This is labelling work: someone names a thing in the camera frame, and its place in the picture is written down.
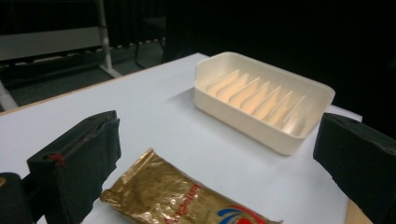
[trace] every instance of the soap dish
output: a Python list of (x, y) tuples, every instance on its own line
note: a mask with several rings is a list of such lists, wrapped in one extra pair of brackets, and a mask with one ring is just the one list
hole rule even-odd
[(198, 62), (194, 103), (284, 155), (317, 127), (335, 91), (247, 56), (223, 52)]

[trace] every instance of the floor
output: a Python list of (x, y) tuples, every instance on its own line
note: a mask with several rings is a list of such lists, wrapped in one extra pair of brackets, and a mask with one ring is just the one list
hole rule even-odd
[[(111, 50), (113, 68), (123, 76), (142, 70), (134, 63), (135, 45)], [(139, 47), (139, 62), (146, 68), (161, 63), (163, 51), (156, 42)], [(52, 57), (14, 67), (0, 66), (0, 78), (18, 106), (29, 105), (51, 97), (112, 79), (99, 68), (104, 60), (101, 50)]]

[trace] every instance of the gold foil packet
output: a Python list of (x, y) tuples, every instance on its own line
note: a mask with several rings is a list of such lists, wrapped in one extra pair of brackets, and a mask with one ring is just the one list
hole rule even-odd
[(150, 148), (100, 200), (138, 224), (280, 224), (181, 172)]

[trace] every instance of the table surface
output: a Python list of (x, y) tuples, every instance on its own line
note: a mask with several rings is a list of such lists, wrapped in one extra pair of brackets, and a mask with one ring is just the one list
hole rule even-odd
[[(348, 198), (313, 159), (317, 128), (283, 156), (197, 109), (193, 54), (0, 116), (0, 173), (28, 175), (26, 160), (83, 119), (108, 110), (120, 118), (121, 158), (108, 189), (147, 149), (207, 187), (285, 224), (342, 224)], [(328, 112), (361, 116), (330, 105)], [(38, 223), (46, 223), (41, 218)], [(96, 200), (83, 223), (129, 223)]]

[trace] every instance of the chair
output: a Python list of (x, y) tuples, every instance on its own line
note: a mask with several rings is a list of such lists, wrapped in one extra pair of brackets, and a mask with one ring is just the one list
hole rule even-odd
[(164, 53), (166, 37), (166, 5), (164, 0), (139, 0), (139, 6), (142, 13), (142, 19), (137, 24), (137, 40), (134, 50), (134, 62), (137, 66), (146, 68), (138, 59), (139, 46), (149, 40), (157, 41)]

